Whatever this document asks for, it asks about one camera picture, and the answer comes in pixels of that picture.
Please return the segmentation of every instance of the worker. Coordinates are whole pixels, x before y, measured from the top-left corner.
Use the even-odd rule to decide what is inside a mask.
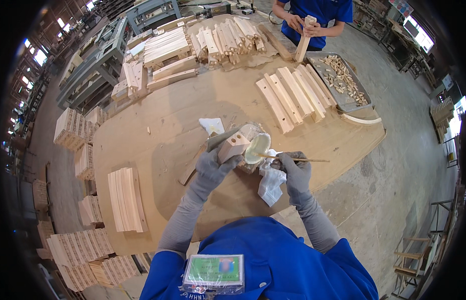
[[[313,248],[270,217],[249,217],[224,225],[200,243],[198,253],[243,254],[245,286],[242,294],[217,295],[215,300],[378,300],[373,279],[310,193],[310,163],[295,163],[292,157],[306,158],[302,152],[280,153],[272,167],[286,172],[290,204],[296,207]],[[186,251],[208,195],[243,158],[236,155],[221,165],[217,159],[218,148],[198,159],[197,177],[163,231],[140,300],[206,299],[206,295],[182,289]]]
[[[290,2],[289,11],[285,11],[287,2]],[[281,32],[296,46],[301,36],[311,38],[307,51],[321,51],[326,45],[326,37],[339,36],[345,22],[353,22],[352,0],[275,0],[273,13],[284,20]],[[315,17],[317,22],[305,26],[307,15]],[[327,28],[333,19],[335,25]]]

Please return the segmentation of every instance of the gray glove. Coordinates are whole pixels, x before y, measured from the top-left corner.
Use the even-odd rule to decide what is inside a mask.
[[[311,164],[308,161],[293,161],[291,158],[305,159],[301,151],[284,152],[277,154],[278,159],[273,160],[271,167],[286,173],[286,190],[290,195],[290,205],[297,210],[313,196],[310,192],[309,182],[311,178]]]
[[[236,168],[243,160],[242,155],[235,155],[225,161],[223,164],[218,164],[217,147],[210,152],[204,152],[196,162],[196,170],[198,176],[190,184],[190,188],[186,191],[188,196],[197,202],[206,202],[208,195],[223,182],[226,175]]]

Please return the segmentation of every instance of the gray arm sleeve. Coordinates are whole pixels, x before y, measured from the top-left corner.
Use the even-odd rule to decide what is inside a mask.
[[[313,248],[325,254],[340,240],[336,227],[321,209],[318,201],[310,194],[310,199],[296,205]]]
[[[186,259],[186,251],[193,237],[194,226],[202,210],[203,202],[193,200],[187,192],[168,221],[156,253],[171,251]]]

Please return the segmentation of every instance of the gray metal frame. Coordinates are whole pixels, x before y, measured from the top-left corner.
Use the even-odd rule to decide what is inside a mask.
[[[167,6],[168,3],[172,4],[173,9],[169,9]],[[163,12],[146,19],[146,13],[152,12],[152,10],[156,8],[161,8]],[[140,34],[145,27],[169,17],[170,15],[176,15],[177,19],[181,18],[180,9],[176,0],[149,0],[139,3],[126,11],[126,17],[128,17],[129,24],[135,35]]]
[[[110,39],[104,42],[98,49],[95,49],[91,55],[73,71],[64,84],[61,93],[56,99],[60,108],[64,110],[67,107],[75,109],[105,82],[109,82],[112,86],[118,83],[118,80],[111,73],[110,69],[115,70],[119,76],[118,70],[120,71],[121,69],[118,65],[121,65],[123,61],[128,39],[128,37],[123,39],[122,34],[128,24],[128,18],[117,19],[112,23],[116,23],[116,26],[114,27],[113,33],[110,35]],[[95,43],[100,42],[105,36],[107,37],[110,32],[111,23],[100,31]],[[92,82],[92,85],[86,87],[79,93],[75,93],[77,87],[95,71],[98,71],[100,75],[94,77],[95,80]]]

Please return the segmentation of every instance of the plywood table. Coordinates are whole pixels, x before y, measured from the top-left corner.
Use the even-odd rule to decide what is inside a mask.
[[[314,123],[307,117],[302,125],[281,134],[255,82],[264,73],[273,74],[285,66],[292,65],[275,57],[273,62],[254,69],[217,69],[173,83],[127,107],[98,129],[93,141],[96,187],[108,237],[117,255],[156,250],[167,221],[188,188],[177,179],[208,137],[199,118],[220,117],[225,128],[256,121],[270,133],[271,147],[277,151],[301,150],[309,158],[330,159],[331,163],[313,163],[312,191],[338,178],[385,138],[381,123],[356,126],[342,121],[331,108],[323,121]],[[378,117],[371,108],[354,116]],[[123,167],[138,168],[147,232],[116,232],[107,175]],[[230,172],[205,203],[193,241],[204,239],[232,221],[270,216],[288,207],[284,186],[283,196],[268,207],[257,194],[260,180],[257,171],[251,175],[237,169]]]

